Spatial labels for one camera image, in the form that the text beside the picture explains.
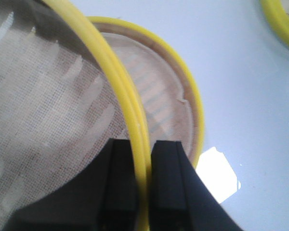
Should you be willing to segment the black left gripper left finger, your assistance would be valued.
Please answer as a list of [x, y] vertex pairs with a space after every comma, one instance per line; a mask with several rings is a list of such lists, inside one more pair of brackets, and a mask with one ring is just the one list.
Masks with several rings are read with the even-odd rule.
[[133, 231], [139, 196], [129, 140], [109, 139], [62, 187], [13, 212], [5, 231]]

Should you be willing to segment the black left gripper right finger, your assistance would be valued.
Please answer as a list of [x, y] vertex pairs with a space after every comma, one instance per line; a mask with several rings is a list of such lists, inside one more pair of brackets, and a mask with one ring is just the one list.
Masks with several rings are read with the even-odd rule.
[[239, 231], [206, 188], [179, 141], [156, 141], [152, 154], [150, 230]]

